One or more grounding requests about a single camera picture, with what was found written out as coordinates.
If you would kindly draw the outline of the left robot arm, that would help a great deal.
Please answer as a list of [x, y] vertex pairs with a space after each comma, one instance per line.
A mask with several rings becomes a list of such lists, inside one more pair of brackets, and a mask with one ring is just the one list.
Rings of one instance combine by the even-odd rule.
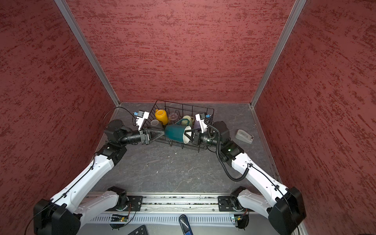
[[34, 206], [30, 221], [34, 234], [75, 235], [84, 224], [108, 209], [131, 211], [127, 193], [119, 187], [110, 187], [85, 205], [81, 202], [95, 184], [120, 162], [127, 145], [147, 145], [163, 136], [164, 129], [149, 127], [133, 130], [116, 119], [108, 123], [104, 133], [108, 141], [94, 154], [89, 165], [50, 200], [42, 199]]

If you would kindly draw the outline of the clear glass cup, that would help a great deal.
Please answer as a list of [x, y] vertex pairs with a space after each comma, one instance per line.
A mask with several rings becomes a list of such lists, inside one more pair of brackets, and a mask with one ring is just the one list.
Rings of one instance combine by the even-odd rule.
[[172, 112], [168, 116], [168, 123], [175, 124], [179, 120], [179, 115], [175, 112]]

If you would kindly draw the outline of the white grey mug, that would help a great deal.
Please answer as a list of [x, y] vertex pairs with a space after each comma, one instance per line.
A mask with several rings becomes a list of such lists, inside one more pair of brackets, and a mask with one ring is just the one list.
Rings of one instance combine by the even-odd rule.
[[151, 125], [151, 127], [157, 128], [157, 129], [163, 129], [164, 128], [163, 124], [160, 121], [158, 121], [157, 119], [153, 119], [150, 122], [150, 125]]

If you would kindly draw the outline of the purple cup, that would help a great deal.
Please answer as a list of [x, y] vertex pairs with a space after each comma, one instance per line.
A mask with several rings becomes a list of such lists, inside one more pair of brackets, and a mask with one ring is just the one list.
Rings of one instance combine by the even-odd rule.
[[195, 120], [195, 122], [194, 122], [194, 124], [193, 124], [193, 129], [198, 129], [198, 130], [201, 129], [200, 121]]

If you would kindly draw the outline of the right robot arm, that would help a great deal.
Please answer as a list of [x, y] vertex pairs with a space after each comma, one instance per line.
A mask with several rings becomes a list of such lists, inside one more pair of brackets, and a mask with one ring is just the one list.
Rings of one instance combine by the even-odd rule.
[[192, 144], [214, 146], [216, 156], [227, 176], [239, 182], [249, 181], [260, 195], [238, 188], [233, 197], [244, 209], [255, 211], [266, 217], [280, 235], [300, 232], [299, 225], [306, 218], [303, 195], [296, 188], [288, 188], [259, 167], [248, 154], [231, 140], [226, 124], [204, 121], [207, 128], [186, 130], [184, 137]]

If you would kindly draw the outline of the dark green mug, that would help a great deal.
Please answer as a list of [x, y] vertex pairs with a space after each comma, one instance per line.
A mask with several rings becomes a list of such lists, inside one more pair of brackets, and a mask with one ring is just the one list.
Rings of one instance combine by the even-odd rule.
[[188, 144], [191, 141], [192, 136], [185, 136], [184, 132], [185, 130], [192, 128], [188, 125], [181, 125], [181, 120], [175, 124], [167, 125], [164, 129], [164, 135], [170, 140], [179, 142], [181, 144]]

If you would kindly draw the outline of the light green mug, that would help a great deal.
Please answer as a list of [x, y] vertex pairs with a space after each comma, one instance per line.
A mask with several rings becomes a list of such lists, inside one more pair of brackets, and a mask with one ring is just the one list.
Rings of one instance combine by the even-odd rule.
[[193, 124], [194, 124], [194, 118], [189, 116], [189, 115], [185, 115], [183, 116], [182, 120], [181, 120], [181, 125], [184, 125], [184, 126], [190, 126], [190, 127], [193, 127]]

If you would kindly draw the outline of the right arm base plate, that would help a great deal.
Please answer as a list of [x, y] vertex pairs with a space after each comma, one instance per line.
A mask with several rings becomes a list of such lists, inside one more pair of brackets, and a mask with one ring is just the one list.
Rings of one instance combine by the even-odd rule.
[[254, 212], [251, 209], [244, 208], [235, 196], [219, 196], [217, 200], [220, 212], [246, 212], [246, 210]]

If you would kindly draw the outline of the yellow mug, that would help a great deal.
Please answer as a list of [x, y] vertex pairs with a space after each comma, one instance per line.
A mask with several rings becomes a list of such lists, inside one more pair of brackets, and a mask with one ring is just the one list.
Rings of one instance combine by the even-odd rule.
[[155, 118], [156, 118], [156, 120], [161, 122], [162, 125], [167, 125], [168, 122], [169, 122], [168, 114], [167, 114], [166, 110], [163, 110], [163, 109], [156, 109]]

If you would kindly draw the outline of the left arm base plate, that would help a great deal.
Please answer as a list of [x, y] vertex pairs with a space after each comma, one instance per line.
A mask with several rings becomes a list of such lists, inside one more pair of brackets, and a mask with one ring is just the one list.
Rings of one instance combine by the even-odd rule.
[[139, 212], [143, 199], [143, 196], [127, 196], [126, 198], [120, 198], [114, 210], [118, 212]]

